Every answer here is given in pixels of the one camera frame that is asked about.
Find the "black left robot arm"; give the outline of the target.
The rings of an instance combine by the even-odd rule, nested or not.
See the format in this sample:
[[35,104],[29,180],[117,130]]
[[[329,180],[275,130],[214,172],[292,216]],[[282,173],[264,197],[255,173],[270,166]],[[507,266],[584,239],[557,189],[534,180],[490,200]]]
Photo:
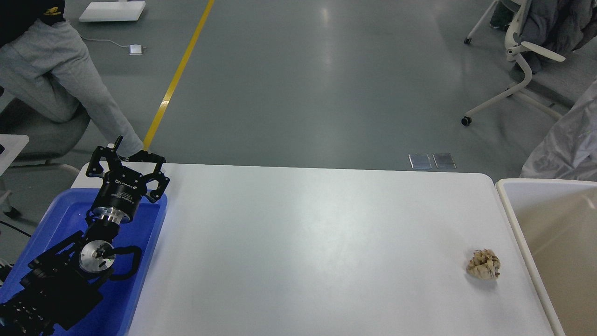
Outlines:
[[141,174],[96,147],[86,176],[49,206],[1,289],[3,336],[117,335],[132,321],[166,210],[164,157]]

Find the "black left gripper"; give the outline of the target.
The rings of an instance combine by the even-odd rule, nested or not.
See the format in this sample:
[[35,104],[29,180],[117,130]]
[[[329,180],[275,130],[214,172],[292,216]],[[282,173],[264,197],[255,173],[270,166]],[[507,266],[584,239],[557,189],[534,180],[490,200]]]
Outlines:
[[[155,167],[151,173],[141,175],[132,169],[121,169],[122,160],[117,150],[123,138],[118,136],[113,147],[96,147],[88,162],[87,177],[103,177],[102,187],[91,206],[91,212],[98,216],[115,213],[121,217],[120,223],[130,223],[139,208],[141,198],[145,196],[149,202],[157,202],[166,191],[170,179],[162,172],[166,159],[146,150],[126,156],[125,162],[153,162]],[[109,168],[106,174],[100,164],[102,159]],[[156,189],[148,189],[147,184],[150,182],[157,182]]]

